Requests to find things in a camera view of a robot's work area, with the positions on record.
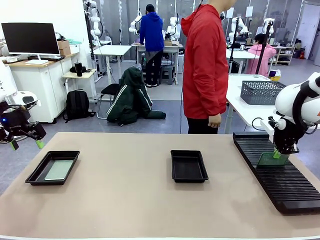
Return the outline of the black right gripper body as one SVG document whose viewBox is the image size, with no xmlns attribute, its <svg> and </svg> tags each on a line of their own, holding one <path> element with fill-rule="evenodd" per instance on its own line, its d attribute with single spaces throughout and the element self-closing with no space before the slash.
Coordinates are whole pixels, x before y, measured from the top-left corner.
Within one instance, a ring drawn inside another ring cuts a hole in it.
<svg viewBox="0 0 320 240">
<path fill-rule="evenodd" d="M 273 144 L 281 154 L 296 154 L 299 139 L 304 136 L 304 131 L 293 123 L 287 123 L 284 129 L 274 127 Z"/>
</svg>

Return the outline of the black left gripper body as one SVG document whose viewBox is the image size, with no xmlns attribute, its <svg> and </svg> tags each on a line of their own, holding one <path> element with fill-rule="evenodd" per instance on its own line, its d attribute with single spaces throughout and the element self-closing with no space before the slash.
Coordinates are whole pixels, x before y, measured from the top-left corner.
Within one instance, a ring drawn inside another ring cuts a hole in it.
<svg viewBox="0 0 320 240">
<path fill-rule="evenodd" d="M 30 114 L 25 107 L 7 106 L 0 110 L 0 141 L 9 143 L 15 137 L 29 137 Z"/>
</svg>

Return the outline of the person's right hand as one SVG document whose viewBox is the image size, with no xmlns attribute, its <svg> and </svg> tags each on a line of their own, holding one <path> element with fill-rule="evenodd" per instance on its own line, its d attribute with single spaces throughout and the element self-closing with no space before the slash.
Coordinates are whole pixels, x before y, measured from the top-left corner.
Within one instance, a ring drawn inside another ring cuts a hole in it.
<svg viewBox="0 0 320 240">
<path fill-rule="evenodd" d="M 219 128 L 222 123 L 222 117 L 220 114 L 208 117 L 208 126 L 211 128 Z"/>
</svg>

